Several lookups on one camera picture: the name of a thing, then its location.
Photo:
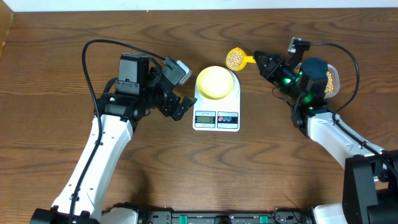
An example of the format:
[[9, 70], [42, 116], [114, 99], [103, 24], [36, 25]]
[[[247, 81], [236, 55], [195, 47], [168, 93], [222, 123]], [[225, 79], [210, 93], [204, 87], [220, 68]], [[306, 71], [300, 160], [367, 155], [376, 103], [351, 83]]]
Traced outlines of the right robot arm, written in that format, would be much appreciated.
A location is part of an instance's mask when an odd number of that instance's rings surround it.
[[298, 61], [255, 51], [259, 73], [293, 100], [292, 122], [319, 143], [344, 169], [341, 202], [318, 205], [303, 223], [397, 223], [397, 151], [387, 151], [350, 128], [328, 107], [325, 88], [328, 64]]

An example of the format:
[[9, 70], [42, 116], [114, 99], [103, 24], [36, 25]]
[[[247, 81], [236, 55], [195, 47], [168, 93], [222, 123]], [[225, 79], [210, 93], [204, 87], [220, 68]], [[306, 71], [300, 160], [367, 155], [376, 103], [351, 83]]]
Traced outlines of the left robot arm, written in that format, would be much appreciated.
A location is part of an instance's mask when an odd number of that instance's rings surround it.
[[172, 90], [149, 87], [139, 94], [111, 93], [108, 83], [96, 103], [90, 136], [67, 185], [50, 209], [35, 210], [31, 223], [144, 223], [145, 218], [127, 205], [103, 212], [104, 198], [116, 164], [132, 139], [146, 110], [157, 108], [178, 121], [196, 103], [180, 99]]

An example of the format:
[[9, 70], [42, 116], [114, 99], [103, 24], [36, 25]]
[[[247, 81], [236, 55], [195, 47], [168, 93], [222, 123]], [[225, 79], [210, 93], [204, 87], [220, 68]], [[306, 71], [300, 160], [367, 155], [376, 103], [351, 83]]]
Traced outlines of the yellow measuring scoop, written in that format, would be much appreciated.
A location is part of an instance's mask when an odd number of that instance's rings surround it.
[[236, 70], [233, 70], [233, 71], [240, 71], [240, 70], [242, 70], [242, 69], [247, 65], [247, 63], [256, 63], [256, 61], [255, 61], [255, 59], [254, 59], [253, 56], [248, 56], [248, 55], [246, 55], [245, 51], [242, 50], [242, 49], [240, 49], [239, 47], [236, 47], [236, 48], [230, 50], [228, 54], [230, 54], [230, 53], [232, 53], [232, 52], [234, 52], [234, 51], [240, 51], [240, 52], [242, 53], [242, 55], [243, 55], [243, 63], [241, 64], [241, 66], [240, 66], [239, 68], [237, 68]]

